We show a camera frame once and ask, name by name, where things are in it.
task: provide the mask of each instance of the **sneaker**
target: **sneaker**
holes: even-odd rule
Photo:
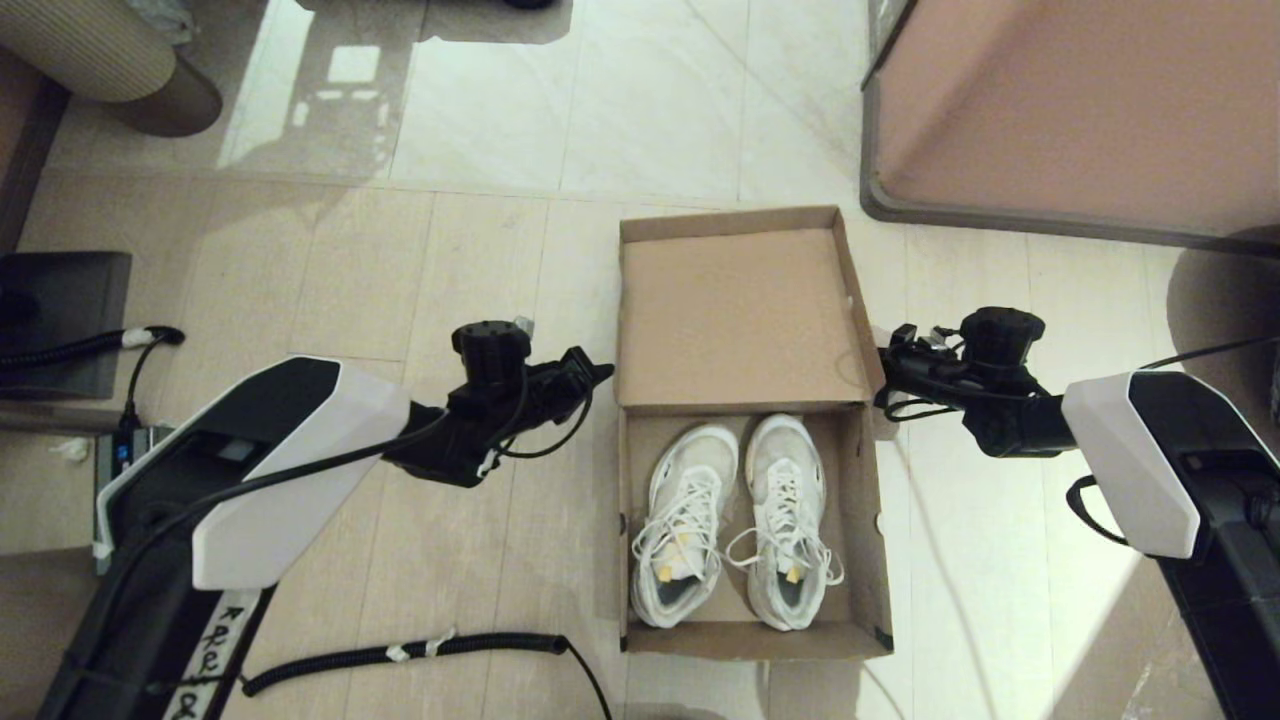
[[[772,415],[755,429],[746,448],[746,486],[755,527],[733,538],[726,555],[737,568],[750,566],[748,600],[760,620],[778,630],[803,630],[845,571],[832,573],[832,552],[818,537],[827,486],[818,448],[799,419]],[[755,555],[733,560],[733,544],[753,533]]]
[[[631,543],[631,605],[655,628],[671,628],[716,589],[716,538],[737,475],[737,437],[701,425],[667,450],[649,480],[649,518]]]

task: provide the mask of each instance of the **wooden floor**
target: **wooden floor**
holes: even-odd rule
[[[133,254],[127,322],[188,336],[147,364],[148,420],[180,421],[289,354],[352,359],[442,402],[462,377],[448,334],[479,319],[534,318],[535,360],[581,345],[609,361],[628,217],[838,202],[879,340],[982,305],[1030,310],[1048,325],[1032,369],[1055,392],[1175,341],[1249,334],[1257,315],[1230,291],[1275,275],[1164,247],[870,220],[855,181],[865,26],[836,0],[564,0],[541,20],[479,1],[424,14],[347,0],[333,17],[230,5],[244,12],[210,15],[189,50],[228,95],[224,122],[140,138],[77,102],[20,245]],[[406,23],[419,31],[397,45]],[[380,41],[389,115],[342,124],[320,96],[289,95],[332,47]],[[280,83],[294,106],[271,120]],[[247,671],[451,626],[518,629],[570,635],[631,720],[1140,717],[1152,688],[1181,693],[1176,717],[1219,716],[1203,670],[1178,655],[1185,632],[1158,574],[1066,509],[1083,459],[989,460],[956,416],[877,442],[892,656],[621,655],[616,416],[607,388],[562,451],[470,491],[370,473],[280,584]],[[0,437],[0,551],[87,539],[84,474],[47,445]],[[68,530],[35,532],[54,516]],[[476,653],[296,680],[236,697],[225,717],[596,712],[566,657]]]

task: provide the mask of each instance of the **sticker label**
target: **sticker label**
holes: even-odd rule
[[[209,616],[205,632],[196,643],[196,650],[187,662],[182,679],[216,678],[221,675],[232,653],[244,634],[244,625],[253,616],[253,609],[262,597],[262,591],[227,591],[218,600],[218,607]],[[219,683],[187,685],[174,691],[165,720],[205,720]]]

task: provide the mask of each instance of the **shoelace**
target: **shoelace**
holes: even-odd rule
[[[767,471],[769,486],[777,492],[769,498],[769,505],[764,509],[767,528],[753,527],[742,530],[724,547],[724,556],[730,565],[742,570],[748,565],[760,561],[762,555],[756,552],[744,560],[733,559],[733,546],[750,534],[756,534],[760,539],[773,547],[774,556],[785,555],[792,562],[803,565],[809,570],[814,566],[806,555],[815,556],[818,565],[823,570],[824,582],[828,585],[838,585],[845,580],[845,564],[827,547],[818,537],[818,518],[800,505],[800,468],[790,461],[781,460],[769,466]],[[831,570],[831,561],[840,565],[840,574]]]
[[[685,482],[684,493],[667,506],[659,515],[650,518],[645,527],[636,533],[631,541],[631,553],[641,562],[641,566],[650,566],[653,556],[658,548],[673,542],[680,557],[694,569],[694,575],[699,580],[707,579],[707,573],[717,573],[721,568],[719,553],[716,551],[716,533],[713,521],[718,510],[716,509],[716,491],[719,483],[716,473],[709,468],[695,466],[685,471],[685,477],[677,482]],[[654,533],[658,534],[655,542],[646,542]],[[684,536],[694,536],[692,542],[686,542]],[[687,555],[689,551],[701,551],[705,553],[704,569],[696,570]]]

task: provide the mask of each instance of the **shoebox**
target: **shoebox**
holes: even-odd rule
[[[618,328],[622,648],[721,660],[865,659],[893,648],[870,401],[883,384],[840,209],[626,220]],[[805,630],[762,623],[728,564],[712,597],[672,629],[641,621],[628,593],[659,457],[689,428],[741,438],[773,413],[800,416],[822,456],[823,542],[844,561]],[[754,524],[741,470],[723,548]],[[754,541],[739,553],[753,555]]]

